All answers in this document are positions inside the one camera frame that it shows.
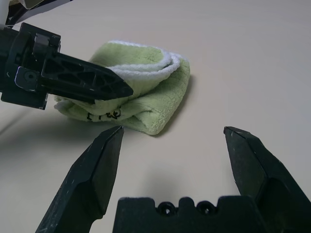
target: plastic part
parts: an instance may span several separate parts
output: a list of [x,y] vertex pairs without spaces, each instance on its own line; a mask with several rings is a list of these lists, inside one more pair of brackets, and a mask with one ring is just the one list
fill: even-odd
[[253,198],[269,232],[311,232],[311,202],[285,166],[250,132],[226,127],[225,137],[240,194]]
[[87,233],[106,213],[123,128],[101,133],[70,168],[36,233]]
[[89,103],[133,94],[112,70],[59,53],[60,39],[26,23],[0,31],[2,101],[45,109],[47,94]]

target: table surface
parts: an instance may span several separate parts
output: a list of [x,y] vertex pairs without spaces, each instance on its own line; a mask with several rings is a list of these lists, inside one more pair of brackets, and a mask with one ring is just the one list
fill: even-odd
[[[106,216],[121,197],[158,205],[238,195],[224,126],[258,136],[311,199],[311,1],[74,0],[26,22],[62,36],[62,52],[88,60],[121,39],[190,60],[186,96],[159,136],[125,129]],[[34,233],[70,166],[108,124],[0,103],[0,226]]]

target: green towel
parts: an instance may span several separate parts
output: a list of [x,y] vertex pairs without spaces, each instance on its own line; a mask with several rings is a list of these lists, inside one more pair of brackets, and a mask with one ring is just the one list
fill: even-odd
[[111,121],[150,135],[158,134],[169,121],[190,78],[189,62],[182,56],[122,41],[104,44],[90,62],[113,70],[134,94],[95,104],[55,97],[55,108],[74,119]]

